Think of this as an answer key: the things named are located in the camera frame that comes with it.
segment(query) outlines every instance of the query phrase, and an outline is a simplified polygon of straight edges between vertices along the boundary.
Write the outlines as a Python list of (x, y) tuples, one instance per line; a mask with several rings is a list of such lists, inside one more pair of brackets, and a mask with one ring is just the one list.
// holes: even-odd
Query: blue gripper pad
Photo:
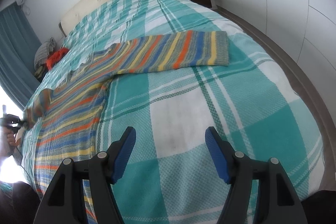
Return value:
[(215, 164), (218, 176), (228, 184), (231, 178), (227, 171), (226, 159), (209, 128), (205, 131), (205, 143), (212, 157), (212, 161)]
[(122, 178), (129, 157), (131, 156), (135, 141), (137, 139), (137, 134), (133, 128), (129, 135), (127, 136), (123, 146), (120, 149), (120, 152), (117, 158), (114, 161), (114, 172), (112, 174), (112, 184), (115, 184), (118, 179)]

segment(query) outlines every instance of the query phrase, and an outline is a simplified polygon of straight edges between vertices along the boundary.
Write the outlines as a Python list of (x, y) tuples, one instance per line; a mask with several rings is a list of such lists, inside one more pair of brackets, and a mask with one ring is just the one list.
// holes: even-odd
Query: floor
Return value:
[(334, 122), (319, 93), (305, 73), (273, 40), (256, 29), (242, 18), (217, 6), (214, 10), (220, 15), (238, 24), (243, 31), (253, 38), (280, 65), (285, 72), (292, 89), (302, 98), (312, 112), (322, 135), (324, 146), (325, 173), (320, 186), (321, 190), (336, 191), (335, 160), (336, 159), (336, 129)]

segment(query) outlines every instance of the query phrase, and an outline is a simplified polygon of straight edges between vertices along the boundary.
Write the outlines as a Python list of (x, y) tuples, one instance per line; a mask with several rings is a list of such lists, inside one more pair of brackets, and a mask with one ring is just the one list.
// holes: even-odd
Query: screw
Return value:
[(271, 163), (278, 164), (279, 160), (277, 158), (271, 158)]
[(71, 163), (71, 159), (70, 158), (66, 158), (66, 159), (63, 160), (63, 164), (65, 164), (65, 165), (68, 165), (70, 163)]
[(98, 158), (103, 159), (107, 156), (107, 153), (105, 151), (99, 152), (98, 153)]
[(237, 151), (237, 152), (235, 153), (235, 156), (236, 156), (237, 158), (242, 158), (242, 157), (244, 157), (244, 153), (241, 152), (241, 151)]

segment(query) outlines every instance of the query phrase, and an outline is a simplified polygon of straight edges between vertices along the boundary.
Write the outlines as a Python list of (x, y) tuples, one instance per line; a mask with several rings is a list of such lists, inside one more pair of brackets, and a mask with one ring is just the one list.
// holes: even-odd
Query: hand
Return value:
[(14, 136), (13, 130), (10, 130), (9, 128), (6, 128), (6, 127), (1, 127), (1, 131), (2, 131), (2, 134), (7, 135), (7, 142), (11, 146), (17, 146), (17, 144), (15, 143), (15, 136)]
[(6, 127), (0, 127), (0, 158), (6, 156), (6, 142), (11, 146), (17, 146), (13, 130)]

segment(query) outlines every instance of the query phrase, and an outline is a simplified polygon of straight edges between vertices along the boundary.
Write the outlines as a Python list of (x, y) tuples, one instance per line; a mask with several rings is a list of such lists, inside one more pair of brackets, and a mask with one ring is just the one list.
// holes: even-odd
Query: person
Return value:
[[(7, 142), (17, 146), (13, 131), (0, 127), (0, 134), (7, 135)], [(0, 170), (7, 158), (3, 143), (0, 144)], [(0, 181), (0, 223), (33, 224), (40, 204), (38, 194), (29, 184), (22, 181), (6, 183)]]

